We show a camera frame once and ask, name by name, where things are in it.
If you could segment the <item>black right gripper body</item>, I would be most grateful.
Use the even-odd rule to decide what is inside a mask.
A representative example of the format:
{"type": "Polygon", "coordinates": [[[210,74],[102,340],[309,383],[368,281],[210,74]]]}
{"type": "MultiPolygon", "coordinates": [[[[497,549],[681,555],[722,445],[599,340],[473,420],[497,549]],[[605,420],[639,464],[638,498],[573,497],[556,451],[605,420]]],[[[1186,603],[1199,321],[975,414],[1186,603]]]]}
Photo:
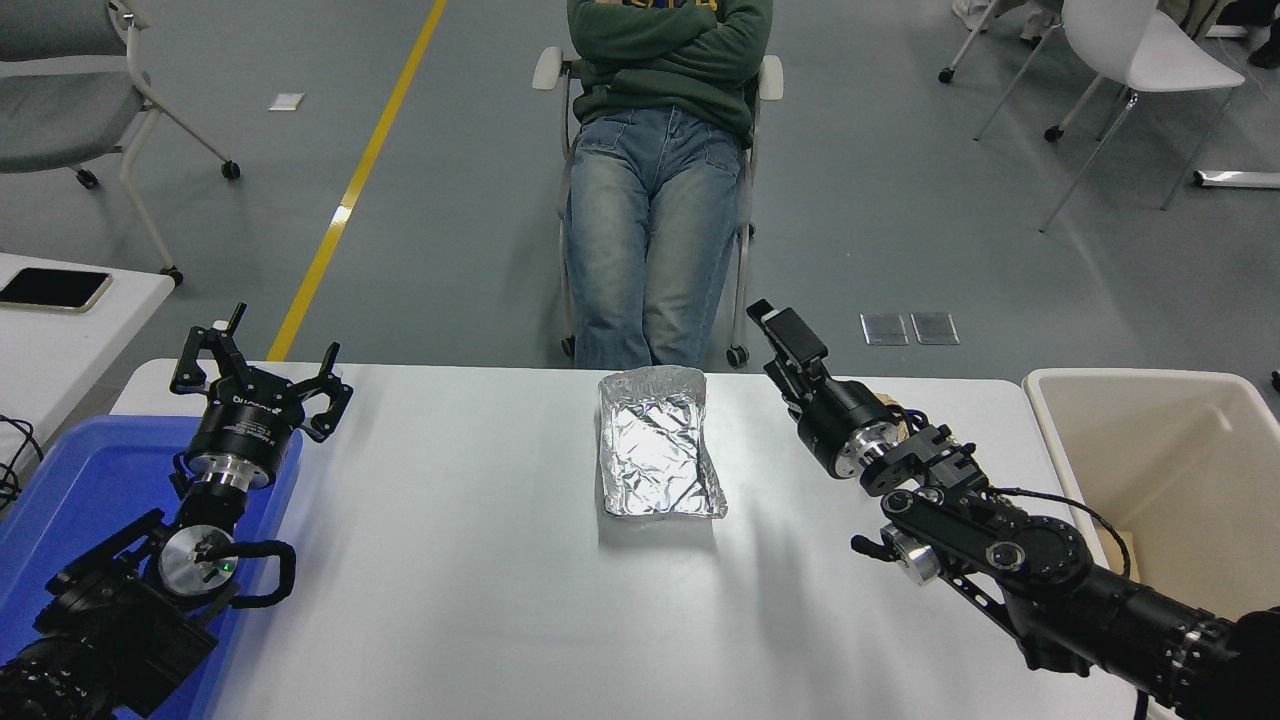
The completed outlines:
{"type": "Polygon", "coordinates": [[[897,443],[897,423],[863,383],[831,379],[801,413],[800,439],[831,477],[859,477],[897,443]]]}

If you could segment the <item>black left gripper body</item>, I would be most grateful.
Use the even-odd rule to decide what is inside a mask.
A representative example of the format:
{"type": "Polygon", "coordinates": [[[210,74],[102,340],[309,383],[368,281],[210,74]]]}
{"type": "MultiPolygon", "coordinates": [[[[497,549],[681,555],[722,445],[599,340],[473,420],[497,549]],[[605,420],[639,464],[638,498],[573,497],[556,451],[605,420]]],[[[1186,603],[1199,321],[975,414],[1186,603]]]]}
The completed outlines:
{"type": "Polygon", "coordinates": [[[278,469],[302,419],[301,401],[289,383],[211,383],[207,405],[189,447],[186,466],[207,469],[233,456],[257,469],[278,469]]]}

